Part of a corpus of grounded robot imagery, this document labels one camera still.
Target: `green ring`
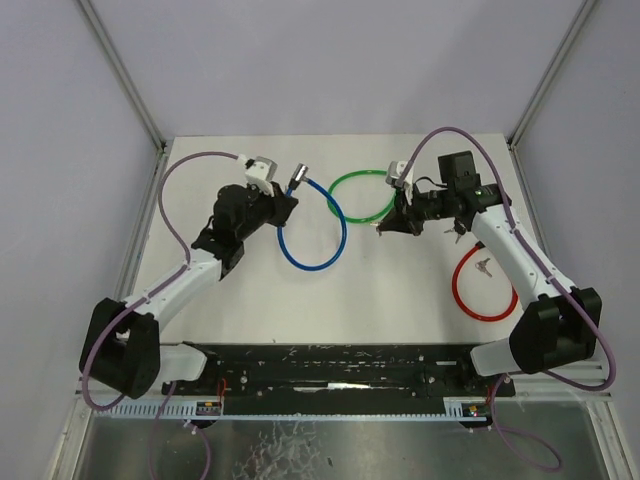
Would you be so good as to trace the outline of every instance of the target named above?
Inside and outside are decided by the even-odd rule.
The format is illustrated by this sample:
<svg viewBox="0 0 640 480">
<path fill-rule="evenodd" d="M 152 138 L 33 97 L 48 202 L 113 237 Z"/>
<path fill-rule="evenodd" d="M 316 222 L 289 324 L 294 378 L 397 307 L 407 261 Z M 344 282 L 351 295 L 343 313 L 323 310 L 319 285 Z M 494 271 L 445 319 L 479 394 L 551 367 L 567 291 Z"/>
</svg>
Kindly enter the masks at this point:
<svg viewBox="0 0 640 480">
<path fill-rule="evenodd" d="M 348 180 L 348 179 L 353 178 L 353 177 L 359 177 L 360 175 L 382 175 L 382 176 L 386 176 L 387 172 L 385 170 L 357 170 L 355 172 L 347 173 L 346 175 L 341 176 L 340 178 L 338 178 L 335 182 L 333 182 L 331 184 L 331 186 L 329 187 L 329 195 L 331 195 L 333 193 L 333 191 L 335 190 L 335 188 L 339 184 L 344 182 L 345 180 Z M 371 215 L 370 217 L 366 217 L 366 218 L 353 218 L 353 217 L 347 217 L 345 215 L 344 219 L 349 223 L 371 223 L 374 220 L 377 220 L 378 218 L 383 217 L 387 213 L 389 213 L 389 210 L 391 210 L 391 208 L 393 208 L 393 199 L 394 199 L 394 196 L 392 195 L 391 196 L 391 200 L 389 201 L 389 205 L 384 207 L 384 209 L 382 211 L 376 213 L 375 215 Z M 331 210 L 331 213 L 333 213 L 337 217 L 338 216 L 338 212 L 336 212 L 336 209 L 333 207 L 333 205 L 331 205 L 329 202 L 327 202 L 327 205 L 329 207 L 329 210 Z"/>
</svg>

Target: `blue cable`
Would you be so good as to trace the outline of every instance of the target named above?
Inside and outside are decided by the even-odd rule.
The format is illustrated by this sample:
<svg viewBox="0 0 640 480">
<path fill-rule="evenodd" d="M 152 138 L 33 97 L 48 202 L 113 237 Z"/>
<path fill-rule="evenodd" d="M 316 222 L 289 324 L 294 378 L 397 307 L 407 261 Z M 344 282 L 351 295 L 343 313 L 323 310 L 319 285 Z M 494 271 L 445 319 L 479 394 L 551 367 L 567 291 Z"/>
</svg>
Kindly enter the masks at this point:
<svg viewBox="0 0 640 480">
<path fill-rule="evenodd" d="M 280 245 L 280 250 L 282 250 L 282 253 L 285 256 L 285 258 L 289 260 L 289 262 L 291 262 L 293 266 L 298 267 L 300 270 L 305 270 L 307 272 L 317 272 L 318 270 L 324 270 L 325 268 L 329 268 L 331 265 L 335 263 L 336 260 L 338 260 L 338 258 L 340 258 L 340 255 L 342 255 L 342 252 L 344 251 L 344 246 L 347 244 L 347 221 L 344 218 L 344 214 L 342 213 L 342 209 L 338 205 L 338 202 L 335 201 L 335 199 L 329 194 L 329 192 L 327 192 L 324 188 L 322 188 L 320 185 L 318 185 L 316 182 L 314 182 L 310 178 L 307 179 L 307 183 L 311 185 L 313 188 L 315 188 L 317 191 L 319 191 L 322 195 L 324 195 L 326 199 L 331 203 L 331 205 L 335 207 L 336 212 L 338 213 L 338 218 L 340 219 L 340 226 L 342 227 L 342 240 L 340 240 L 340 246 L 338 246 L 338 251 L 335 253 L 333 257 L 331 257 L 329 260 L 327 260 L 326 262 L 320 265 L 304 265 L 298 262 L 295 258 L 293 258 L 289 253 L 289 250 L 287 250 L 287 246 L 284 243 L 284 234 L 282 233 L 282 227 L 278 227 L 277 229 L 278 244 Z M 293 190 L 291 188 L 288 188 L 286 193 L 287 197 L 290 197 L 292 193 L 293 193 Z"/>
</svg>

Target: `red ring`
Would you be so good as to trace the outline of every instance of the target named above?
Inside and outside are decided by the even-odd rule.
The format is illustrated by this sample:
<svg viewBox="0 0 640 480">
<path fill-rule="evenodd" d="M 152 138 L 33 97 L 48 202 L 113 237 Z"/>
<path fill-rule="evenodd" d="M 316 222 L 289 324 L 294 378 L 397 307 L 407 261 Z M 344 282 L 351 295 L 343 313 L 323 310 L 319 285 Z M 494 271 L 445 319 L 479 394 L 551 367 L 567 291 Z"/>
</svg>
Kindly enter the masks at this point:
<svg viewBox="0 0 640 480">
<path fill-rule="evenodd" d="M 469 315 L 471 318 L 475 318 L 476 320 L 480 320 L 481 322 L 498 322 L 511 315 L 516 309 L 516 305 L 518 305 L 518 294 L 516 293 L 516 290 L 513 288 L 513 286 L 511 287 L 511 303 L 504 312 L 494 316 L 480 315 L 479 313 L 474 312 L 464 304 L 462 298 L 460 298 L 460 293 L 458 292 L 458 277 L 460 276 L 460 271 L 462 270 L 464 264 L 467 263 L 467 260 L 469 260 L 474 253 L 479 251 L 480 248 L 481 247 L 479 247 L 478 245 L 475 245 L 471 250 L 469 250 L 469 252 L 467 252 L 464 257 L 462 257 L 462 260 L 460 260 L 460 263 L 458 263 L 458 266 L 453 272 L 453 278 L 451 279 L 451 290 L 453 291 L 453 298 L 460 307 L 460 310 Z"/>
</svg>

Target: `white table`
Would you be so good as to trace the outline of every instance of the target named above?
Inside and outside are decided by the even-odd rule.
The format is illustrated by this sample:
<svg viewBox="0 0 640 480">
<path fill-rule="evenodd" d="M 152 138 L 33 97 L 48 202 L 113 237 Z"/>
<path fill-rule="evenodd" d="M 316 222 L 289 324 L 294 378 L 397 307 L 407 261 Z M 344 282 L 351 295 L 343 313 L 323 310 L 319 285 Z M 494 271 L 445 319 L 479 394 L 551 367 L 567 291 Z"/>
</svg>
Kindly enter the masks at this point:
<svg viewBox="0 0 640 480">
<path fill-rule="evenodd" d="M 533 233 L 516 172 L 500 134 L 477 135 L 493 157 L 513 205 L 525 228 Z M 180 137 L 169 158 L 171 165 L 185 155 L 223 150 L 264 156 L 278 163 L 275 180 L 286 186 L 299 163 L 309 177 L 328 188 L 339 176 L 359 169 L 386 170 L 393 160 L 407 160 L 422 135 L 328 135 L 254 137 Z M 464 138 L 441 134 L 422 151 L 415 177 L 439 180 L 437 156 L 471 150 L 483 183 L 493 183 L 480 155 Z M 244 183 L 243 172 L 226 158 L 201 158 L 177 169 L 165 189 L 169 218 L 191 243 L 212 213 L 218 190 Z M 428 182 L 421 190 L 432 188 Z M 359 177 L 336 189 L 345 214 L 369 216 L 384 207 L 392 189 L 384 177 Z M 287 226 L 287 245 L 299 261 L 321 263 L 335 252 L 339 222 L 324 198 L 306 184 L 295 192 L 300 199 Z M 385 233 L 378 237 L 368 225 L 349 225 L 343 256 L 331 268 L 304 272 L 281 254 L 275 228 L 265 225 L 245 242 L 245 256 L 227 278 L 195 298 L 163 332 L 163 342 L 198 343 L 478 343 L 508 336 L 521 310 L 506 320 L 487 324 L 467 317 L 451 293 L 451 276 L 462 256 L 476 242 L 465 235 L 443 232 L 451 220 L 425 223 L 420 237 Z M 495 259 L 493 278 L 473 264 L 492 257 L 477 254 L 460 277 L 467 304 L 484 314 L 502 312 L 511 288 Z M 181 250 L 154 214 L 134 291 L 142 290 L 181 260 Z"/>
</svg>

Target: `metal connector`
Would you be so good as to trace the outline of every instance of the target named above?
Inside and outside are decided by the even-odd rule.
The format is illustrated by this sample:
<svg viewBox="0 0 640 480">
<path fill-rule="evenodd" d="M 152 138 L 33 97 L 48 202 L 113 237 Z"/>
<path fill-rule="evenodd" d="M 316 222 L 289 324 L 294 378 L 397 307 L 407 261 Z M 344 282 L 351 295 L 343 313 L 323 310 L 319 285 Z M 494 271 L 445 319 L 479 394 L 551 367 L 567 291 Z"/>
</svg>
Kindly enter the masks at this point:
<svg viewBox="0 0 640 480">
<path fill-rule="evenodd" d="M 289 188 L 291 190 L 295 190 L 300 186 L 301 182 L 307 181 L 307 172 L 309 171 L 309 167 L 307 167 L 303 163 L 299 163 L 296 167 L 293 175 L 291 175 L 291 180 L 289 180 Z"/>
</svg>

